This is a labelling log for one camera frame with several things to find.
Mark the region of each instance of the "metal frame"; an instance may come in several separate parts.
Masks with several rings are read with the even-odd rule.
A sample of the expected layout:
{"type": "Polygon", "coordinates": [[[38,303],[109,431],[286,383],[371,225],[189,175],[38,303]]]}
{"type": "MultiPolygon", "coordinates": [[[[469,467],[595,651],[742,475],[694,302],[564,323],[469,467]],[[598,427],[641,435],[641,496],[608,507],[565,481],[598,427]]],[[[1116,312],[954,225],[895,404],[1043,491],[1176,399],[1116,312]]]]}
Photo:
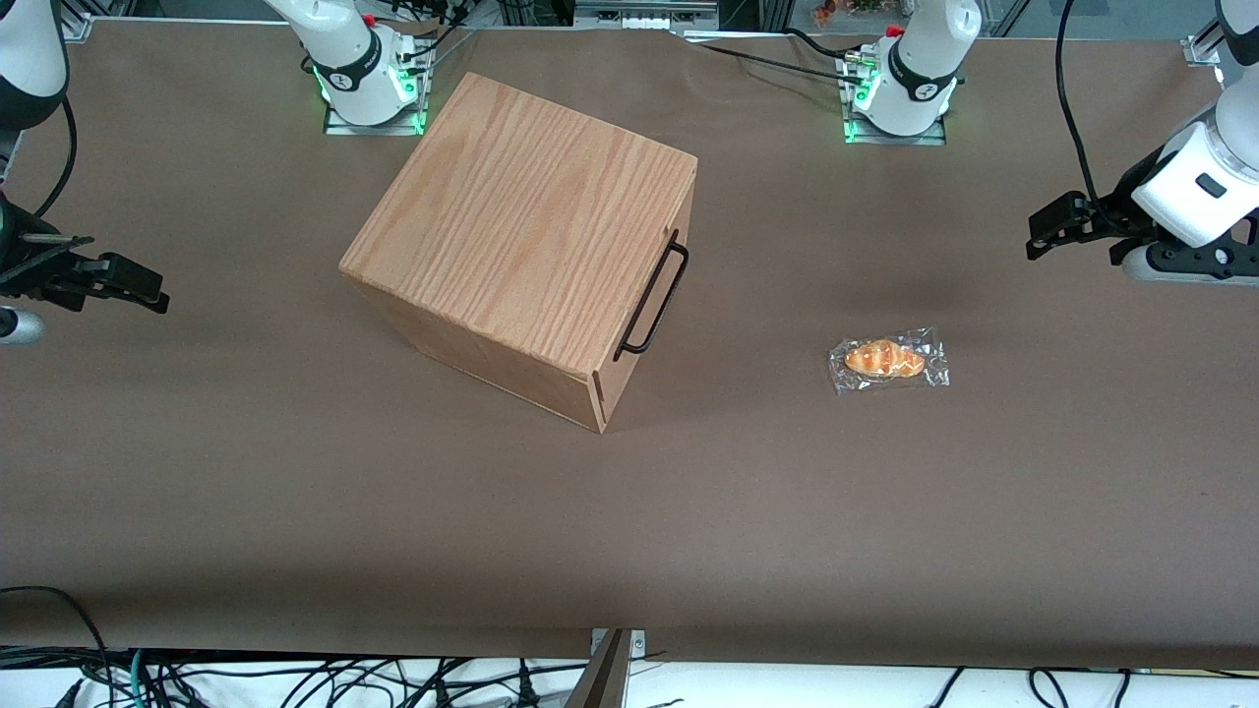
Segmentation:
{"type": "Polygon", "coordinates": [[[623,708],[632,655],[633,631],[607,630],[564,708],[623,708]]]}

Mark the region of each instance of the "wood grain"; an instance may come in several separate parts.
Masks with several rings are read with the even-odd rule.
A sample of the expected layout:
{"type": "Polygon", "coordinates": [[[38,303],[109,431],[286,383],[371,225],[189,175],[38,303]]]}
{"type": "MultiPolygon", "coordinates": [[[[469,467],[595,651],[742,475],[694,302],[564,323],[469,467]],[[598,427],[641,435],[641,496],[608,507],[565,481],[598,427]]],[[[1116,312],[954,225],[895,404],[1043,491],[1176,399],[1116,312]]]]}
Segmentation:
{"type": "Polygon", "coordinates": [[[691,155],[468,74],[341,268],[588,377],[695,169],[691,155]]]}

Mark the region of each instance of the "metal mounting plate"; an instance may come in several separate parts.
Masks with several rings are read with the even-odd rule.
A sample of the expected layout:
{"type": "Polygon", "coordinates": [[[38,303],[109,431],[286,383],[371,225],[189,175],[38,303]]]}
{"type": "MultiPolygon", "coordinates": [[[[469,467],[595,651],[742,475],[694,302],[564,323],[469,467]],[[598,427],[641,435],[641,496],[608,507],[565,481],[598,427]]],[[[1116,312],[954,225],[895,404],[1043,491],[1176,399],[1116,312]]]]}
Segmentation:
{"type": "MultiPolygon", "coordinates": [[[[874,50],[874,45],[866,45],[874,50]]],[[[865,55],[866,47],[861,48],[865,55]]],[[[835,59],[835,69],[840,76],[857,77],[866,79],[870,76],[870,66],[864,62],[850,62],[845,58],[835,59]]],[[[844,112],[844,141],[866,142],[871,145],[923,145],[938,147],[944,145],[944,118],[935,118],[932,127],[925,132],[913,136],[900,136],[886,134],[878,127],[864,113],[852,107],[857,93],[866,88],[865,84],[854,84],[845,81],[840,83],[840,103],[844,112]]]]}
{"type": "Polygon", "coordinates": [[[324,115],[325,135],[424,135],[428,127],[428,96],[433,89],[433,64],[434,54],[432,49],[434,38],[403,37],[403,52],[407,54],[423,53],[421,57],[398,64],[399,71],[418,72],[413,77],[402,79],[403,88],[414,91],[415,100],[398,112],[393,118],[374,126],[354,125],[341,117],[332,106],[327,103],[324,115]]]}

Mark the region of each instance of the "croissant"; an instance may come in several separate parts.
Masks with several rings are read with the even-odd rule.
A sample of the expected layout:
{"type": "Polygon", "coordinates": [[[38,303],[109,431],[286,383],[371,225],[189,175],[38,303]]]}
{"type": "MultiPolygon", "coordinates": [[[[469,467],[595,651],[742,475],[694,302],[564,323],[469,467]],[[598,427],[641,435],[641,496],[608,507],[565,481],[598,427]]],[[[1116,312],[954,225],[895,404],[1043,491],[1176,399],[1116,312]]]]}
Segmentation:
{"type": "Polygon", "coordinates": [[[850,350],[844,355],[844,363],[859,374],[901,378],[917,377],[927,365],[919,354],[886,339],[850,350]]]}

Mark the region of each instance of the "black band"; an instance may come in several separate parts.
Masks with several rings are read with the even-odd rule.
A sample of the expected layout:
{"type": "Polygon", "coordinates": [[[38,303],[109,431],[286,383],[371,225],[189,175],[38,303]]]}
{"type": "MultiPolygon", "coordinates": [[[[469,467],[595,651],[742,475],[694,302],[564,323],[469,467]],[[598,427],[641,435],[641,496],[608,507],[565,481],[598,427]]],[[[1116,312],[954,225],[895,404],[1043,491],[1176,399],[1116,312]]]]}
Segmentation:
{"type": "Polygon", "coordinates": [[[18,312],[0,307],[0,339],[18,331],[18,312]]]}
{"type": "Polygon", "coordinates": [[[898,39],[895,44],[891,45],[891,52],[888,52],[888,64],[891,68],[891,76],[895,77],[896,83],[905,87],[909,93],[909,100],[925,103],[937,96],[953,81],[957,76],[957,69],[953,69],[948,76],[942,76],[939,78],[927,78],[923,74],[914,73],[913,69],[905,66],[905,62],[900,59],[900,40],[898,39]]]}
{"type": "Polygon", "coordinates": [[[376,64],[380,63],[380,35],[374,31],[369,31],[368,34],[371,35],[371,44],[358,62],[344,67],[326,67],[319,62],[313,62],[313,58],[311,59],[315,63],[315,69],[332,88],[346,93],[358,91],[363,77],[370,74],[376,68],[376,64]]]}
{"type": "Polygon", "coordinates": [[[1215,16],[1220,20],[1220,29],[1224,30],[1224,39],[1229,43],[1233,58],[1243,67],[1259,64],[1259,26],[1249,29],[1233,26],[1220,0],[1215,0],[1215,16]]]}

